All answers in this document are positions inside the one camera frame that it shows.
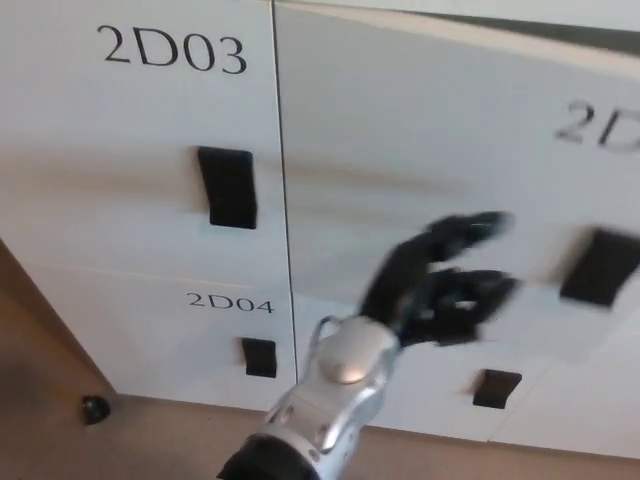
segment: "robotic hand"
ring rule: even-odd
[[[514,291],[516,280],[503,272],[430,268],[493,237],[505,222],[505,214],[497,212],[446,217],[397,246],[357,315],[328,317],[318,324],[304,376],[219,478],[337,480],[360,430],[380,410],[402,350],[422,342],[476,340],[478,325]],[[338,330],[322,338],[328,323]]]

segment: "cabinet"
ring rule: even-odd
[[[0,26],[0,237],[121,393],[269,408],[295,381],[270,2],[10,0]],[[256,229],[210,224],[199,146],[252,153]],[[238,337],[276,341],[275,380]]]
[[[527,405],[544,413],[534,399],[552,372],[587,365],[638,307],[627,295],[608,312],[558,290],[590,228],[640,231],[629,180],[640,174],[640,62],[396,12],[277,3],[276,27],[298,353],[311,324],[354,311],[393,245],[444,215],[511,211],[507,235],[455,263],[511,272],[518,295],[484,342],[411,349],[377,422],[549,446],[500,427]],[[523,376],[504,410],[472,404],[487,368]],[[538,415],[538,428],[554,418]]]

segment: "floor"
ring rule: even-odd
[[[78,399],[113,414],[84,427]],[[210,480],[260,414],[113,394],[0,243],[0,478]],[[640,461],[367,429],[346,480],[631,480]]]

